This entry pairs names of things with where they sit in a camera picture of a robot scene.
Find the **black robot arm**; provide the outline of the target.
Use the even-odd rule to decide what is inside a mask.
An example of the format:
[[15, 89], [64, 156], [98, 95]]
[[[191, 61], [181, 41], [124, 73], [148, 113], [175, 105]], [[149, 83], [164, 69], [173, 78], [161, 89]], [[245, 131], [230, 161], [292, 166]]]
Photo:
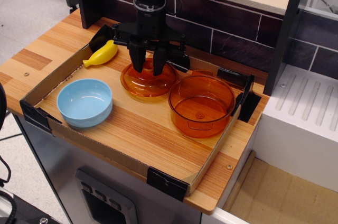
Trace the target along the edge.
[[153, 51], [153, 75], [161, 75], [169, 57], [185, 56], [186, 35], [166, 23], [166, 0], [133, 0], [135, 22], [112, 26], [115, 44], [129, 50], [133, 68], [142, 72], [146, 52]]

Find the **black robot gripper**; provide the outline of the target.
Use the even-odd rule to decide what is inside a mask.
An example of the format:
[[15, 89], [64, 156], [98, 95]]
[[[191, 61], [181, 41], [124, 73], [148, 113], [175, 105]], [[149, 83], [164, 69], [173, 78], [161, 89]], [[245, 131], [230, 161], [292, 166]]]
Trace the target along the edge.
[[136, 7], [136, 21], [112, 26], [113, 40], [129, 49], [130, 59], [137, 72], [142, 72], [146, 50], [154, 51], [153, 75], [159, 76], [166, 64], [167, 50], [185, 52], [186, 36], [166, 23], [165, 7]]

